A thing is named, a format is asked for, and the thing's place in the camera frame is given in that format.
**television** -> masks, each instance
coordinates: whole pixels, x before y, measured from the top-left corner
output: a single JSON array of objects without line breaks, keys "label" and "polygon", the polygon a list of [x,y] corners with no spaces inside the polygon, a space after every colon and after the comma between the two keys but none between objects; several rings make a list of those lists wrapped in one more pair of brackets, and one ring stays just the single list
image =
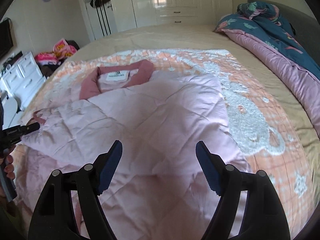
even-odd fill
[{"label": "television", "polygon": [[10,22],[11,20],[7,18],[0,23],[0,59],[2,59],[13,47]]}]

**clothing label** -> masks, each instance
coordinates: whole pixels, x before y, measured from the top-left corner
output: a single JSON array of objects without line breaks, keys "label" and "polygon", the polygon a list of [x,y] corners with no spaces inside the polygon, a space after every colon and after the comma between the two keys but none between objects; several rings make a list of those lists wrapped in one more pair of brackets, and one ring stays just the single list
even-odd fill
[{"label": "clothing label", "polygon": [[110,72],[106,78],[107,81],[127,81],[129,78],[129,70],[121,70]]}]

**dresser drawer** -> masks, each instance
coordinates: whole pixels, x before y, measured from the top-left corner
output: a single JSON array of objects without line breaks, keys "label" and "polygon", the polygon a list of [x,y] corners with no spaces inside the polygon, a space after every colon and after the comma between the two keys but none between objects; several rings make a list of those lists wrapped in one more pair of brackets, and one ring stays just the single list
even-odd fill
[{"label": "dresser drawer", "polygon": [[37,69],[31,75],[27,76],[18,89],[14,92],[15,97],[18,97],[21,102],[24,102],[29,96],[31,91],[37,85],[38,81],[42,78],[42,73]]},{"label": "dresser drawer", "polygon": [[27,77],[33,71],[35,71],[36,68],[38,68],[38,65],[31,52],[21,57],[17,62],[17,65],[19,66],[24,77]]},{"label": "dresser drawer", "polygon": [[17,66],[7,70],[2,78],[10,91],[14,90],[23,82],[23,75]]},{"label": "dresser drawer", "polygon": [[195,8],[181,8],[181,7],[173,7],[173,8],[160,8],[156,10],[157,18],[162,17],[196,17],[197,9]]},{"label": "dresser drawer", "polygon": [[157,18],[158,25],[161,24],[198,24],[197,17],[173,17],[173,18]]}]

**beige bed sheet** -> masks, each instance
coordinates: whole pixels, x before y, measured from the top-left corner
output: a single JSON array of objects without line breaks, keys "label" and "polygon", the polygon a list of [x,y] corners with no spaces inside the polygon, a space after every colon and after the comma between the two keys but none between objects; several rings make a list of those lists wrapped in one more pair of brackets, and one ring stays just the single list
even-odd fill
[{"label": "beige bed sheet", "polygon": [[129,49],[227,49],[245,66],[282,105],[306,152],[315,205],[320,200],[320,140],[306,112],[290,90],[251,52],[223,34],[213,33],[214,26],[161,25],[133,29],[92,42],[69,61],[90,60]]}]

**teal floral comforter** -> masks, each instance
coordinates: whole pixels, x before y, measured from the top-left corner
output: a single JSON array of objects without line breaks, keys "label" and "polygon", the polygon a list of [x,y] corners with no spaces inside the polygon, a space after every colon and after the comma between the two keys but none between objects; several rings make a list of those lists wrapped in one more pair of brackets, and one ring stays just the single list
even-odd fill
[{"label": "teal floral comforter", "polygon": [[320,68],[304,48],[293,38],[290,23],[277,6],[265,2],[239,4],[237,13],[224,17],[215,31],[241,30],[274,48],[320,80]]}]

